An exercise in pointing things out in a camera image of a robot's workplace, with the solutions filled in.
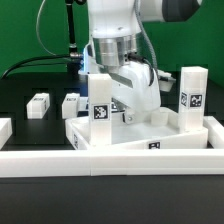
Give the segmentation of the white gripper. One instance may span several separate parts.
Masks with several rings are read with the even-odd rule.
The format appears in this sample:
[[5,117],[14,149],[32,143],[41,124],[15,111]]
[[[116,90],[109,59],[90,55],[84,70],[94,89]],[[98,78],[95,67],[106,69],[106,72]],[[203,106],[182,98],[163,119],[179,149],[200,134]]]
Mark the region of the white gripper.
[[[147,64],[131,61],[109,72],[112,97],[138,112],[153,111],[161,105],[158,79]],[[133,123],[134,115],[124,112],[124,123]]]

